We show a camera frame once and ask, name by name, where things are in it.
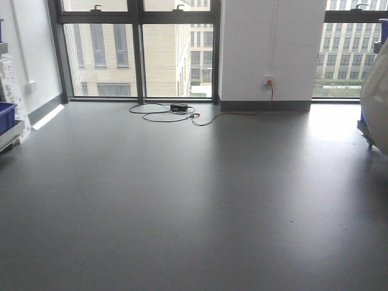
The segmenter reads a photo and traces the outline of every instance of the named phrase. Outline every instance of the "power adapter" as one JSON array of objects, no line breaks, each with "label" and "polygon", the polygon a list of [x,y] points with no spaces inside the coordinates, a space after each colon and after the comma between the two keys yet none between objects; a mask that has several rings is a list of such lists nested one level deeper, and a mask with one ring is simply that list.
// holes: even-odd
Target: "power adapter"
[{"label": "power adapter", "polygon": [[170,110],[172,112],[187,112],[187,104],[182,103],[171,103],[170,104]]}]

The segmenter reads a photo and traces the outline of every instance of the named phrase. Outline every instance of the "window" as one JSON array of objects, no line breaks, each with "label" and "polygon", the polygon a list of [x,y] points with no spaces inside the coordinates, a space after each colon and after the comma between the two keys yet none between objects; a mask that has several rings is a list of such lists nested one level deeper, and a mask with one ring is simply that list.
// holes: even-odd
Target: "window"
[{"label": "window", "polygon": [[339,41],[340,41],[340,38],[334,38],[333,39],[333,47],[332,47],[333,50],[338,50],[338,46],[340,44]]},{"label": "window", "polygon": [[377,0],[370,0],[369,10],[376,10]]},{"label": "window", "polygon": [[192,52],[192,65],[199,65],[201,62],[201,52]]},{"label": "window", "polygon": [[319,54],[318,55],[318,60],[317,60],[318,65],[323,65],[324,59],[325,59],[325,55],[324,54]]},{"label": "window", "polygon": [[327,23],[326,24],[326,33],[330,33],[333,30],[333,24],[332,23]]},{"label": "window", "polygon": [[337,59],[337,55],[328,55],[326,65],[331,65],[331,66],[335,65],[336,59]]},{"label": "window", "polygon": [[129,97],[131,96],[130,84],[97,84],[98,96]]},{"label": "window", "polygon": [[362,50],[367,50],[368,49],[368,43],[369,43],[369,37],[363,38],[363,43],[361,44],[361,49]]},{"label": "window", "polygon": [[78,67],[84,67],[84,55],[82,53],[82,42],[81,42],[81,34],[79,33],[79,24],[74,23],[74,40],[75,40],[75,47],[77,52],[77,60],[78,60]]},{"label": "window", "polygon": [[352,65],[359,67],[361,65],[361,60],[363,59],[362,55],[354,55]]},{"label": "window", "polygon": [[354,38],[353,40],[353,50],[358,50],[358,46],[360,44],[360,38]]},{"label": "window", "polygon": [[381,0],[380,1],[379,10],[387,10],[387,0]]},{"label": "window", "polygon": [[204,52],[204,65],[213,64],[213,52]]},{"label": "window", "polygon": [[344,39],[344,50],[349,49],[350,40],[351,40],[351,39],[352,39],[352,38],[345,38],[345,39]]},{"label": "window", "polygon": [[213,32],[204,32],[204,47],[213,46]]},{"label": "window", "polygon": [[353,32],[353,23],[348,23],[346,27],[346,33],[352,33]]},{"label": "window", "polygon": [[201,32],[196,33],[196,46],[197,47],[201,46]]},{"label": "window", "polygon": [[334,72],[325,72],[325,79],[333,79]]},{"label": "window", "polygon": [[324,50],[328,50],[329,47],[330,47],[330,40],[331,38],[325,38],[324,42],[323,42],[323,49]]},{"label": "window", "polygon": [[335,10],[337,6],[337,0],[330,0],[330,10]]},{"label": "window", "polygon": [[342,55],[339,65],[349,65],[350,55]]},{"label": "window", "polygon": [[345,10],[346,8],[346,0],[339,0],[339,9]]},{"label": "window", "polygon": [[349,79],[358,79],[358,71],[351,71]]},{"label": "window", "polygon": [[82,82],[81,86],[82,86],[82,95],[89,96],[89,91],[87,89],[87,83]]},{"label": "window", "polygon": [[338,79],[346,79],[347,72],[346,71],[339,71],[338,72]]},{"label": "window", "polygon": [[128,67],[128,48],[125,24],[114,24],[116,61],[118,67]]},{"label": "window", "polygon": [[199,69],[192,69],[192,79],[199,79],[200,78],[200,71]]},{"label": "window", "polygon": [[373,61],[375,60],[375,55],[366,55],[365,57],[365,64],[366,66],[370,66],[373,64]]},{"label": "window", "polygon": [[342,31],[342,23],[337,23],[335,27],[335,32],[340,33]]},{"label": "window", "polygon": [[102,35],[102,24],[90,24],[92,31],[93,54],[96,67],[106,67],[104,36]]}]

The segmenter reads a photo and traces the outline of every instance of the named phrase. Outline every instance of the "electrical outlet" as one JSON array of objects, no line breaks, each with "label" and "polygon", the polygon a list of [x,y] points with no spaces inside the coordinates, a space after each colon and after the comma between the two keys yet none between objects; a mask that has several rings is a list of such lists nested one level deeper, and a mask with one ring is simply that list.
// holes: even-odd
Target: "electrical outlet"
[{"label": "electrical outlet", "polygon": [[264,76],[263,86],[266,90],[271,89],[271,84],[273,82],[274,76],[273,75],[266,75]]},{"label": "electrical outlet", "polygon": [[29,93],[36,91],[37,90],[36,81],[31,81],[31,82],[26,83],[25,87]]}]

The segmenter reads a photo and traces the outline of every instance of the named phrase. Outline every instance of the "dark baseboard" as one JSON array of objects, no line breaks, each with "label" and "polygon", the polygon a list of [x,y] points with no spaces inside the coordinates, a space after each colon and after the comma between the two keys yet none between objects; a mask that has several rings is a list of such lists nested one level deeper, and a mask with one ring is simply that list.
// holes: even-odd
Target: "dark baseboard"
[{"label": "dark baseboard", "polygon": [[62,104],[62,94],[54,97],[46,104],[40,106],[38,109],[34,110],[30,114],[28,114],[28,118],[30,119],[30,123],[34,125],[47,114],[49,114],[55,107]]},{"label": "dark baseboard", "polygon": [[311,100],[308,101],[221,101],[222,112],[308,112]]}]

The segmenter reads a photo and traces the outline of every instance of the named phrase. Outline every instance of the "storage bin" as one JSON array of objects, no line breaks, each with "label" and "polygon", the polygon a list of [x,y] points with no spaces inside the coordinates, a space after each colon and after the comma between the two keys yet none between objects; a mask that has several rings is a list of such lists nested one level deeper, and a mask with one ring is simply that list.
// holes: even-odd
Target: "storage bin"
[{"label": "storage bin", "polygon": [[15,126],[15,107],[14,103],[0,102],[0,135]]},{"label": "storage bin", "polygon": [[379,22],[381,22],[381,43],[384,44],[388,37],[388,18],[381,18]]}]

